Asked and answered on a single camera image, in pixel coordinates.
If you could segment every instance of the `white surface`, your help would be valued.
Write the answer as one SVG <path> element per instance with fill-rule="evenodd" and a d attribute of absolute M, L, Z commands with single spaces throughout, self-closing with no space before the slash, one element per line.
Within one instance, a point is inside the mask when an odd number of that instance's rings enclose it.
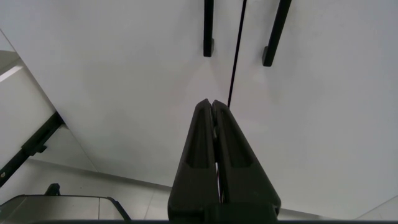
<path fill-rule="evenodd" d="M 227 102 L 242 2 L 0 2 L 0 29 L 99 172 L 172 185 L 195 105 Z"/>
<path fill-rule="evenodd" d="M 356 218 L 398 194 L 398 2 L 249 0 L 231 111 L 284 208 Z"/>
<path fill-rule="evenodd" d="M 22 64 L 0 75 L 0 167 L 6 165 L 54 111 Z"/>
<path fill-rule="evenodd" d="M 36 153 L 31 159 L 51 162 L 64 166 L 96 171 L 79 143 L 69 129 L 62 125 L 44 144 L 47 146 L 43 153 Z"/>
<path fill-rule="evenodd" d="M 11 44 L 8 42 L 6 37 L 0 30 L 0 50 L 7 50 L 14 52 L 15 50 L 12 48 Z"/>
<path fill-rule="evenodd" d="M 398 197 L 359 217 L 360 220 L 398 220 Z"/>

